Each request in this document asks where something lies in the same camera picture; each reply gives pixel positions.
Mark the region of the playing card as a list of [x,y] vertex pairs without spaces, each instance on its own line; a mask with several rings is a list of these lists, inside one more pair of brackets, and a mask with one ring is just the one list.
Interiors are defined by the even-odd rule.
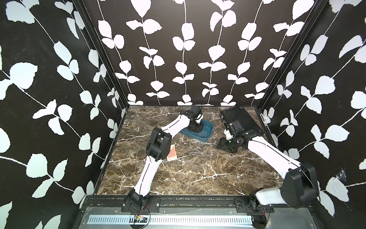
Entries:
[[170,152],[167,156],[167,161],[174,161],[174,160],[177,160],[177,153],[176,153],[175,145],[171,145]]

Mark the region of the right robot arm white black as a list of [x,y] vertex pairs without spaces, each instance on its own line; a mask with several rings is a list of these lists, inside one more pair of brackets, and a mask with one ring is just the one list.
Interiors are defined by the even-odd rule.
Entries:
[[227,140],[222,137],[216,148],[236,153],[243,146],[268,163],[283,179],[281,187],[260,189],[251,195],[250,205],[254,210],[278,204],[298,209],[320,197],[315,168],[309,163],[302,164],[290,158],[261,136],[250,140],[244,137]]

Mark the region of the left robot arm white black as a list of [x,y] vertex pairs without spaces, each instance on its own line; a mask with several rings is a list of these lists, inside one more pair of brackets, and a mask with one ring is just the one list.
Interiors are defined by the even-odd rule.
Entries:
[[171,151],[171,142],[183,129],[199,133],[203,130],[201,123],[203,112],[200,106],[192,106],[189,110],[180,113],[171,123],[161,128],[153,129],[146,145],[146,161],[137,184],[128,193],[128,199],[138,211],[144,210],[150,194],[151,184],[160,164]]

